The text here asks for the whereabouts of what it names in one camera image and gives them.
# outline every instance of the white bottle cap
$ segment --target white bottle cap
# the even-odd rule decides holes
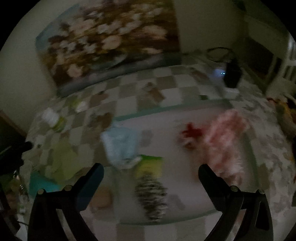
[[[59,114],[53,111],[52,108],[48,107],[42,114],[41,117],[49,126],[54,127],[59,121]]]

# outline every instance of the wooden edge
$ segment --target wooden edge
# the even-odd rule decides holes
[[[8,125],[10,125],[13,129],[16,130],[21,136],[26,137],[27,133],[19,128],[4,112],[0,110],[0,118],[2,118]]]

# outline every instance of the black cylindrical object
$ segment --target black cylindrical object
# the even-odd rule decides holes
[[[226,73],[224,76],[224,83],[228,88],[236,88],[242,76],[242,70],[238,66],[237,59],[234,58],[226,65]]]

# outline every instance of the teal object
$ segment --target teal object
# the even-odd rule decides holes
[[[61,185],[55,184],[53,181],[43,177],[39,172],[32,172],[30,177],[29,194],[33,198],[39,189],[44,189],[46,192],[56,192],[62,189]]]

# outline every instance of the metal bolt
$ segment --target metal bolt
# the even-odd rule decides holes
[[[72,189],[71,185],[67,185],[67,186],[64,187],[64,190],[67,191],[67,192],[71,191],[71,189]]]
[[[44,190],[43,189],[39,189],[38,192],[37,192],[39,195],[42,195],[44,193]]]
[[[263,189],[258,189],[258,192],[259,192],[260,194],[265,194],[265,192],[264,192]]]
[[[237,186],[230,186],[230,190],[233,192],[237,192],[239,188]]]

